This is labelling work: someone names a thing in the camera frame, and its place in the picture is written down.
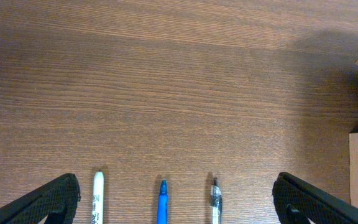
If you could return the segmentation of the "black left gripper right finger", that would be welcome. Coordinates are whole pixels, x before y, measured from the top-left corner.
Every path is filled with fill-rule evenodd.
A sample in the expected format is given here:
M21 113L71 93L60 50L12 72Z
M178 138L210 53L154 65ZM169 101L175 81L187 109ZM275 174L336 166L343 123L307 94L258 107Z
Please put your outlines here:
M358 208L287 172L279 173L272 195L280 223L358 224Z

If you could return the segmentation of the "white black permanent marker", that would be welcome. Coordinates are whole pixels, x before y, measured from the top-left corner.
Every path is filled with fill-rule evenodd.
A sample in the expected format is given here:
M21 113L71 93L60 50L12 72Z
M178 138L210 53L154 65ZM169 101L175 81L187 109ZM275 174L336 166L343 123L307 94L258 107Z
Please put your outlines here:
M104 209L104 175L101 170L97 171L93 180L93 209L92 209L92 224L103 224L103 209Z

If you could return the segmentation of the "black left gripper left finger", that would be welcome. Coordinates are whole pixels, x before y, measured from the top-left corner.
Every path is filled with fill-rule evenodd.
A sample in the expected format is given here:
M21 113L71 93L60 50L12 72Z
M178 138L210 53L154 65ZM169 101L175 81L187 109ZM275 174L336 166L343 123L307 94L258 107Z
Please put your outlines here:
M72 224L80 185L75 174L67 173L0 208L0 223Z

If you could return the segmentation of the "blue ballpoint pen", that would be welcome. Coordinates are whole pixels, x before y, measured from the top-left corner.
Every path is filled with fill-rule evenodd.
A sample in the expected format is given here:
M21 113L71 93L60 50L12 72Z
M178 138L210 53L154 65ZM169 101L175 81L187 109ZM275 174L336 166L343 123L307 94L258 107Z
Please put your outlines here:
M162 180L160 184L160 192L158 195L158 207L157 207L157 224L168 223L168 188L167 181Z

